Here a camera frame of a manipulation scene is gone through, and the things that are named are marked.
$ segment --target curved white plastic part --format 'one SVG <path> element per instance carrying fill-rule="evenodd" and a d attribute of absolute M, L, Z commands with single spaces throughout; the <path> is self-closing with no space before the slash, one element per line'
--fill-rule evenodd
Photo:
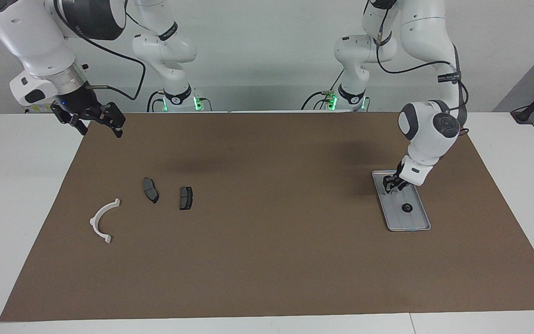
<path fill-rule="evenodd" d="M 105 214 L 106 211 L 118 207 L 119 205 L 121 205 L 121 200 L 115 199 L 113 203 L 108 203 L 107 205 L 101 207 L 100 210 L 98 210 L 98 212 L 94 215 L 94 217 L 89 220 L 89 224 L 94 228 L 96 234 L 104 238 L 104 241 L 106 241 L 107 244 L 110 243 L 111 236 L 108 234 L 104 234 L 100 232 L 100 230 L 98 230 L 98 221 L 100 221 L 100 217 L 102 217 L 102 215 Z"/>

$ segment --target gray tray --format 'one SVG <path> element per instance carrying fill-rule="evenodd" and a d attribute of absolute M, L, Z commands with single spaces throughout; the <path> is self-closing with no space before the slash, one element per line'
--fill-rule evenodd
<path fill-rule="evenodd" d="M 400 192 L 398 190 L 394 190 L 390 194 L 385 192 L 383 178 L 394 173 L 395 171 L 373 171 L 372 173 L 386 226 L 391 231 L 429 230 L 431 226 L 428 215 L 421 203 L 417 188 L 413 184 L 409 184 Z M 413 207 L 411 212 L 403 211 L 402 207 L 405 203 L 409 203 Z"/>

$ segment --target white robotic arm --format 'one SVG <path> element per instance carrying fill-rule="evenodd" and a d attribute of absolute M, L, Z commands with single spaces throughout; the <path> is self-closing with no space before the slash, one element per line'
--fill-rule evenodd
<path fill-rule="evenodd" d="M 180 65 L 197 57 L 197 47 L 178 32 L 166 0 L 136 0 L 141 25 L 148 31 L 133 38 L 135 55 L 159 74 L 170 110 L 195 110 L 194 89 Z"/>
<path fill-rule="evenodd" d="M 72 2 L 76 6 L 85 3 L 89 2 Z M 104 4 L 110 9 L 110 0 L 100 1 L 97 6 L 104 7 Z M 116 26 L 114 15 L 112 22 Z M 78 20 L 78 23 L 85 33 L 88 29 L 86 21 Z M 110 26 L 101 34 L 112 30 Z M 122 135 L 125 117 L 113 102 L 106 105 L 98 102 L 94 91 L 89 89 L 83 70 L 76 63 L 76 55 L 42 0 L 0 0 L 0 40 L 25 69 L 9 84 L 20 104 L 30 105 L 53 97 L 55 103 L 51 109 L 59 121 L 76 127 L 82 135 L 87 132 L 87 127 L 81 120 L 101 123 L 110 127 L 117 137 Z"/>
<path fill-rule="evenodd" d="M 345 68 L 337 93 L 340 108 L 357 110 L 367 85 L 363 64 L 382 63 L 392 59 L 396 42 L 392 33 L 384 36 L 401 13 L 401 44 L 414 58 L 432 65 L 439 78 L 439 99 L 407 104 L 399 114 L 399 128 L 411 142 L 397 173 L 385 179 L 387 192 L 401 190 L 408 183 L 421 186 L 432 167 L 456 141 L 464 122 L 463 88 L 460 82 L 458 53 L 448 37 L 445 26 L 444 0 L 369 0 L 362 27 L 367 35 L 348 36 L 337 41 L 335 56 Z"/>

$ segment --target brown table mat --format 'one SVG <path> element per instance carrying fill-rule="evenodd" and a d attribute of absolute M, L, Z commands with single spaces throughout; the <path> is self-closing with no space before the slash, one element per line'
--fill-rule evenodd
<path fill-rule="evenodd" d="M 432 230 L 386 229 L 371 173 L 407 148 L 396 117 L 92 125 L 0 321 L 534 309 L 534 250 L 468 137 L 420 188 Z M 89 218 L 116 197 L 106 244 Z"/>

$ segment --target green led light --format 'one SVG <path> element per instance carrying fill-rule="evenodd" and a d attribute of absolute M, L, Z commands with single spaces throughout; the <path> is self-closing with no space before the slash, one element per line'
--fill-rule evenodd
<path fill-rule="evenodd" d="M 337 106 L 337 96 L 333 95 L 333 101 L 329 102 L 329 110 L 335 110 Z"/>
<path fill-rule="evenodd" d="M 199 101 L 197 97 L 193 97 L 193 102 L 195 102 L 195 110 L 203 109 L 203 104 Z"/>

